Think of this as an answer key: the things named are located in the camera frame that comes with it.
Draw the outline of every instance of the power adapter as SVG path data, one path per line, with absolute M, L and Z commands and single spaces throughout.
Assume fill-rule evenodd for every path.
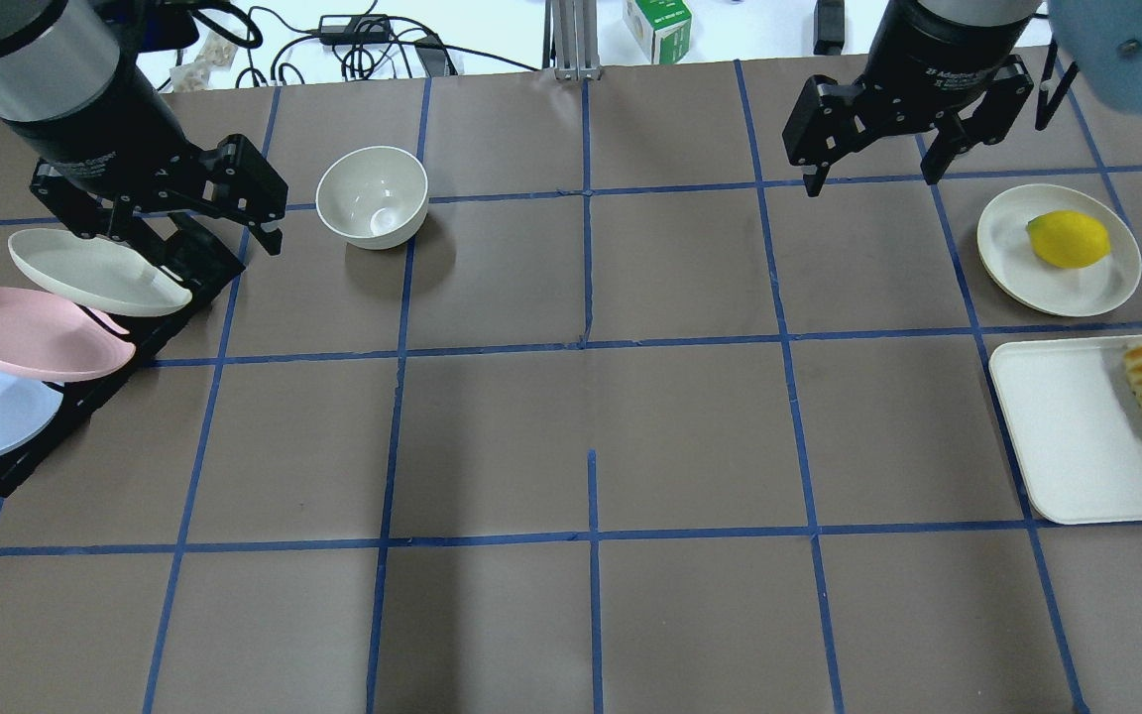
M 317 35 L 327 47 L 394 41 L 388 15 L 321 15 Z

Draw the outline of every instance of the rectangular white tray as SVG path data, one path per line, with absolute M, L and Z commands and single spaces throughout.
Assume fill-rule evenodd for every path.
M 1142 521 L 1142 416 L 1123 369 L 1139 343 L 1013 342 L 989 358 L 1029 500 L 1047 519 Z

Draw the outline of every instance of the metal bracket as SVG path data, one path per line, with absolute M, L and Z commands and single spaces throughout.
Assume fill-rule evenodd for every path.
M 602 77 L 597 0 L 545 0 L 545 69 L 561 81 Z

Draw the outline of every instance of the black rack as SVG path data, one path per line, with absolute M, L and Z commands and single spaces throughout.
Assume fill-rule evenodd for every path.
M 113 315 L 118 326 L 128 331 L 128 335 L 119 337 L 135 344 L 135 356 L 121 370 L 105 378 L 50 385 L 64 394 L 59 411 L 29 442 L 0 456 L 0 496 L 10 496 L 24 483 L 43 458 L 85 425 L 130 380 L 136 370 L 153 362 L 161 348 L 187 324 L 187 320 L 212 303 L 223 288 L 244 271 L 244 263 L 194 218 L 185 214 L 171 214 L 170 218 L 177 231 L 164 241 L 164 251 L 170 256 L 168 267 L 177 267 L 176 272 L 187 275 L 186 286 L 192 290 L 192 300 L 180 311 L 161 318 Z

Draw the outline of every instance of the white floor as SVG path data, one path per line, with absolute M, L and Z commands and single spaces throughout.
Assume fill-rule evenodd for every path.
M 236 0 L 249 9 L 258 0 Z M 765 57 L 802 57 L 812 54 L 813 0 L 685 0 L 694 14 L 692 49 L 684 63 L 710 63 L 721 59 L 756 59 Z M 845 55 L 866 54 L 875 39 L 887 0 L 847 0 L 845 3 Z M 319 24 L 323 14 L 362 13 L 364 0 L 263 0 L 263 6 L 280 13 L 295 26 L 308 29 Z M 540 65 L 545 31 L 545 0 L 378 0 L 375 13 L 402 15 L 434 29 L 448 45 L 481 49 L 523 64 Z M 282 26 L 271 14 L 254 13 L 264 34 L 264 45 L 252 51 L 255 66 L 268 73 L 276 50 L 298 37 Z M 240 26 L 227 18 L 226 26 Z M 395 24 L 395 31 L 403 27 Z M 646 56 L 635 43 L 622 23 L 622 0 L 597 0 L 597 40 L 602 64 L 646 64 Z M 1020 45 L 1047 45 L 1051 29 L 1046 19 L 1034 19 L 1021 37 Z M 186 50 L 190 63 L 200 43 Z M 335 55 L 317 41 L 289 50 L 291 63 L 303 72 L 305 81 L 340 81 L 340 65 Z M 421 75 L 417 56 L 409 53 L 413 75 Z M 144 55 L 139 67 L 154 85 L 161 85 L 176 62 L 174 53 Z M 516 67 L 478 56 L 453 54 L 453 63 L 463 73 L 516 72 Z M 236 74 L 249 66 L 243 50 L 236 54 L 234 66 L 210 72 L 209 87 L 234 87 Z M 386 63 L 376 77 L 404 77 L 402 58 Z M 297 78 L 290 77 L 296 85 Z M 242 86 L 249 87 L 248 78 Z

